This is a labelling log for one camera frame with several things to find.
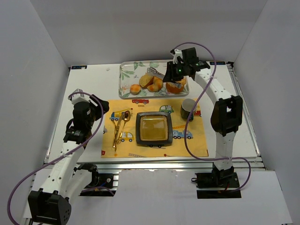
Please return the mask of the metal tongs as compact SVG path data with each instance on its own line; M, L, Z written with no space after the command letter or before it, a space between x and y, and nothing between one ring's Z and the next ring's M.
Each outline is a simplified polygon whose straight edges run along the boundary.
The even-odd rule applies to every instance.
M152 67L147 68L147 72L150 75L155 76L155 77L157 77L159 79L162 79L162 80L165 76L164 74L158 72L155 68L152 68ZM180 83L174 83L174 85L175 85L176 88L181 88L182 87L182 84L180 84Z

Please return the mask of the sliced bread piece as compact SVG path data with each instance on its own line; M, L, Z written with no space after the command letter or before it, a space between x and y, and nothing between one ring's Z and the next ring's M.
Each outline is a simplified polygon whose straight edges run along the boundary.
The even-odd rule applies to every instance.
M141 76L139 80L139 85L141 86L141 88L145 89L151 84L153 84L153 80L154 80L154 76L146 73L145 75Z

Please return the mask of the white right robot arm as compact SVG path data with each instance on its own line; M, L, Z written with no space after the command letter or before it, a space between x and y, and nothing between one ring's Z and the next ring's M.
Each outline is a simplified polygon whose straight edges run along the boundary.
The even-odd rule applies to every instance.
M173 60L167 63L163 82L178 84L184 76L191 77L206 92L214 108L210 118L213 130L216 132L216 160L213 170L221 176L233 173L233 140L242 124L243 100L228 92L214 77L213 69L205 61L200 61L196 49L171 50Z

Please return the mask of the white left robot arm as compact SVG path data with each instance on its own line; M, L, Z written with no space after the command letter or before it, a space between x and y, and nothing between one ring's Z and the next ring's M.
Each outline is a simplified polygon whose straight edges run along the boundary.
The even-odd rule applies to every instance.
M94 122L102 121L109 111L109 103L95 95L86 98L76 90L69 96L73 105L73 117L66 125L59 159L39 190L32 190L28 204L33 222L48 225L65 225L70 219L72 201L88 185L98 181L97 166L78 164L88 141L95 135Z

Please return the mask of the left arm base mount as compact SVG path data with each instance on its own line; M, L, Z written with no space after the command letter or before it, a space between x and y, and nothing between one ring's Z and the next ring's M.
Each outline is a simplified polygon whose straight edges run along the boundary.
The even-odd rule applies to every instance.
M91 182L84 190L91 188L89 191L82 191L80 196L108 196L113 197L116 190L113 190L113 177L112 173L101 173L95 164L85 163L79 164L74 167L74 173L77 171L89 171L91 174Z

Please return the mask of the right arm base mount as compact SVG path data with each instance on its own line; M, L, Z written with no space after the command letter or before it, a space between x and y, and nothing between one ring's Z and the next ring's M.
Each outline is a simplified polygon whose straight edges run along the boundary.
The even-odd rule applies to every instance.
M220 171L213 166L211 172L196 173L191 182L196 185L198 199L241 198L240 183L234 167Z

